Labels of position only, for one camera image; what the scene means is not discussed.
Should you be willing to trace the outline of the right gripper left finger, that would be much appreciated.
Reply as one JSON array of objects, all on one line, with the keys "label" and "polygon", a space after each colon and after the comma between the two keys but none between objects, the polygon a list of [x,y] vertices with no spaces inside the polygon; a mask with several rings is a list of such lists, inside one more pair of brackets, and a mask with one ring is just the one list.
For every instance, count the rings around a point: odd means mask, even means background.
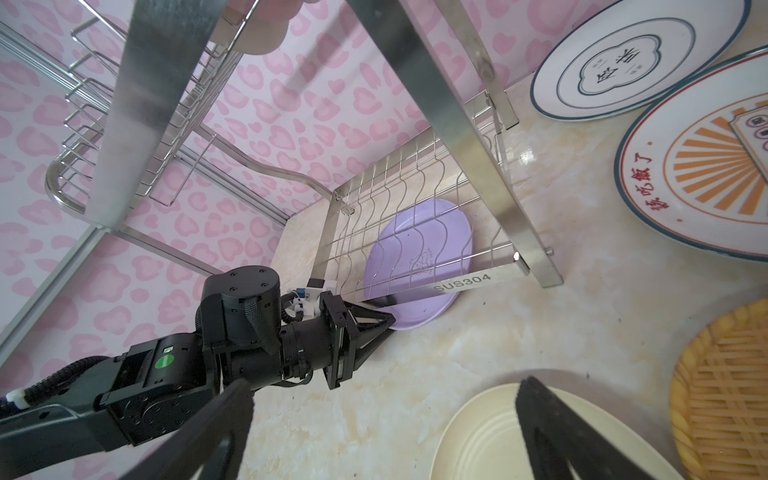
[{"label": "right gripper left finger", "polygon": [[124,479],[235,479],[243,460],[254,403],[250,385],[236,380],[160,383],[117,391],[120,424],[130,440],[171,437]]}]

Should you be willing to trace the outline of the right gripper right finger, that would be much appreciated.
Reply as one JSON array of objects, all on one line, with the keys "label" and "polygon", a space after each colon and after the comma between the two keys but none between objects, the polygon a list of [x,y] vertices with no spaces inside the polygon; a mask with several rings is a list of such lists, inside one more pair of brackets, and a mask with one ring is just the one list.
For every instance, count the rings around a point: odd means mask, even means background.
[{"label": "right gripper right finger", "polygon": [[536,479],[649,479],[537,378],[519,385],[515,411]]}]

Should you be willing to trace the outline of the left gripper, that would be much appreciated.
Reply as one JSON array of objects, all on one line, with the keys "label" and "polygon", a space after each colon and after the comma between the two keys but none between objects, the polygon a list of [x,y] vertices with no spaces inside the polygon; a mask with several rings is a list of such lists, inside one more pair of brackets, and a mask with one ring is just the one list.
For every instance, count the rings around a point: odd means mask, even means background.
[{"label": "left gripper", "polygon": [[293,301],[298,298],[296,292],[281,296],[282,388],[310,383],[316,370],[323,372],[330,390],[339,388],[344,381],[339,373],[344,373],[342,347],[347,328],[353,371],[394,333],[393,314],[345,303],[341,296],[331,292],[319,295],[319,315],[315,318],[305,320],[303,311],[290,315],[288,309],[294,307]]}]

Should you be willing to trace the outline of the purple shell-shaped plate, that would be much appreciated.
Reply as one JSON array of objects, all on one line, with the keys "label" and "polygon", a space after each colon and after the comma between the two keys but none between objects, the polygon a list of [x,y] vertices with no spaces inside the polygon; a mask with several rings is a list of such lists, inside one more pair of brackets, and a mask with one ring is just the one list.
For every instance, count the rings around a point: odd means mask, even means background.
[{"label": "purple shell-shaped plate", "polygon": [[473,231],[454,203],[429,199],[398,212],[373,245],[363,275],[363,298],[375,299],[464,275]]}]

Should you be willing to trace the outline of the orange woven plate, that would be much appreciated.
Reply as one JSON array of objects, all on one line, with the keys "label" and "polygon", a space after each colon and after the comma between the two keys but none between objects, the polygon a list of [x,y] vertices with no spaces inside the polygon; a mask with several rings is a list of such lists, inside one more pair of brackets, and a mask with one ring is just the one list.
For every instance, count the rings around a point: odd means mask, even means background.
[{"label": "orange woven plate", "polygon": [[682,352],[670,383],[678,454],[692,479],[767,477],[767,301],[720,316]]}]

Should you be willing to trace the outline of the pink bear plate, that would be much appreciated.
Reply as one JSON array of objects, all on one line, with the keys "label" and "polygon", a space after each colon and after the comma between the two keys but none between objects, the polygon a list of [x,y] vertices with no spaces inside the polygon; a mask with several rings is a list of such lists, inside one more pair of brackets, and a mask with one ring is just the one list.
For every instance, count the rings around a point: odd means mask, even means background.
[{"label": "pink bear plate", "polygon": [[314,4],[314,1],[229,1],[211,40],[231,45],[243,54],[266,55],[281,45],[289,22],[305,4]]}]

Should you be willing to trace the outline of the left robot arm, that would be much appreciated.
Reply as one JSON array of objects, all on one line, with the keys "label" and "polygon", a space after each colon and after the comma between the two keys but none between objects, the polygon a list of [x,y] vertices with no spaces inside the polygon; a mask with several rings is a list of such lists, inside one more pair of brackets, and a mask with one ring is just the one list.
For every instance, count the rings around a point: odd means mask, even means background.
[{"label": "left robot arm", "polygon": [[312,318],[288,311],[278,274],[244,266],[206,279],[191,332],[77,360],[1,400],[1,475],[138,446],[197,420],[229,386],[337,388],[392,334],[393,315],[324,291]]}]

